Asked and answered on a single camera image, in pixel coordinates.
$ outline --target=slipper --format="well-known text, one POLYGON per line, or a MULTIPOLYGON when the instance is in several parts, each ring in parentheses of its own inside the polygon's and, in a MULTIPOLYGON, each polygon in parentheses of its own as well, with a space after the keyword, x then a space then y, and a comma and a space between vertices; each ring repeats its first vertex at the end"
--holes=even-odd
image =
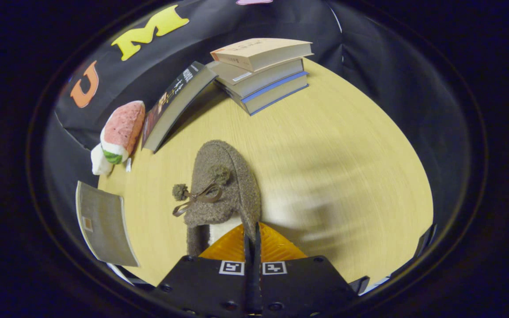
POLYGON ((205 143, 196 155, 192 189, 175 185, 172 195, 178 201, 189 199, 172 213, 186 214, 188 255, 198 256, 208 248, 209 226, 224 223, 235 213, 243 222, 245 235, 253 242, 256 240, 260 191, 246 161, 228 143, 220 140, 205 143))

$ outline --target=screw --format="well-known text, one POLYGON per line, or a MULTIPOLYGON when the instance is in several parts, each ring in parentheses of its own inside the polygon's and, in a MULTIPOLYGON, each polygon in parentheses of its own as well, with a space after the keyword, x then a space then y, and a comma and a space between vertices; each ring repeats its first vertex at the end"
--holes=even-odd
POLYGON ((223 304, 223 308, 225 308, 225 310, 229 310, 229 311, 236 310, 237 304, 234 302, 226 302, 225 304, 223 304))
POLYGON ((270 311, 278 311, 281 310, 284 306, 280 303, 273 303, 268 306, 270 311))
POLYGON ((160 286, 160 290, 162 290, 163 292, 171 292, 172 287, 168 286, 167 284, 163 284, 162 286, 160 286))
POLYGON ((182 310, 184 310, 185 312, 187 312, 187 313, 189 313, 189 314, 198 314, 197 312, 195 312, 195 311, 193 311, 193 310, 191 310, 191 309, 186 309, 186 308, 184 308, 184 309, 182 309, 182 310))

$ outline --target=wooden table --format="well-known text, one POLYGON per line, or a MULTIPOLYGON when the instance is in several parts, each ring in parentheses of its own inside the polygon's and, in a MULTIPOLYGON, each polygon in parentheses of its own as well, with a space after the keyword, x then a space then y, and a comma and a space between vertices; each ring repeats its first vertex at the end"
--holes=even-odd
POLYGON ((249 117, 210 85, 153 155, 133 155, 99 189, 125 198, 141 264, 127 270, 157 285, 186 254, 186 226, 172 216, 175 183, 191 184, 196 152, 220 139, 255 174, 262 222, 307 255, 325 255, 347 282, 376 282, 414 255, 433 221, 425 171, 396 124, 353 85, 304 60, 309 87, 249 117))

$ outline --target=black fabric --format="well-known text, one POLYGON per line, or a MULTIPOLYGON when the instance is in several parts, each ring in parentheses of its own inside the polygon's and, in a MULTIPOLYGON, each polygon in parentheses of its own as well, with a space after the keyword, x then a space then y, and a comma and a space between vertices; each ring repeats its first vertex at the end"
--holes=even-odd
POLYGON ((263 6, 230 5, 220 0, 178 3, 176 12, 190 22, 149 44, 126 61, 115 38, 134 28, 143 28, 151 12, 123 28, 103 43, 73 73, 58 97, 56 113, 63 127, 88 149, 99 143, 99 133, 115 108, 142 100, 150 110, 162 92, 193 61, 209 63, 209 52, 248 38, 294 38, 313 42, 309 59, 340 72, 341 34, 331 9, 324 2, 299 0, 296 6, 277 1, 263 6), (85 70, 94 61, 99 76, 98 89, 87 107, 75 105, 70 92, 78 79, 83 91, 89 88, 85 70))
POLYGON ((460 101, 428 57, 404 38, 341 1, 329 4, 343 30, 343 78, 406 135, 428 176, 434 223, 444 227, 461 204, 470 173, 460 101))

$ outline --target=book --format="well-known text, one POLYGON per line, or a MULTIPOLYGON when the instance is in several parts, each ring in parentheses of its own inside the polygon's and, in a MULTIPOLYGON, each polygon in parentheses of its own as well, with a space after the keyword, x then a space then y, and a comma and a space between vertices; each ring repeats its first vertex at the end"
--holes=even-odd
POLYGON ((287 38, 251 38, 211 52, 215 61, 242 67, 251 72, 312 54, 311 42, 287 38))
POLYGON ((275 66, 262 68, 256 72, 250 72, 244 68, 218 61, 207 64, 207 67, 218 75, 216 81, 225 85, 241 98, 247 97, 275 81, 287 78, 290 75, 304 70, 304 64, 301 58, 287 60, 275 66))
POLYGON ((76 214, 85 243, 95 258, 115 265, 139 266, 127 234, 123 197, 78 181, 76 214))
POLYGON ((274 82, 251 95, 241 98, 223 84, 216 82, 249 115, 254 115, 273 103, 308 86, 307 72, 299 72, 274 82))
POLYGON ((195 61, 178 75, 147 114, 141 149, 156 153, 178 117, 216 77, 212 70, 195 61))

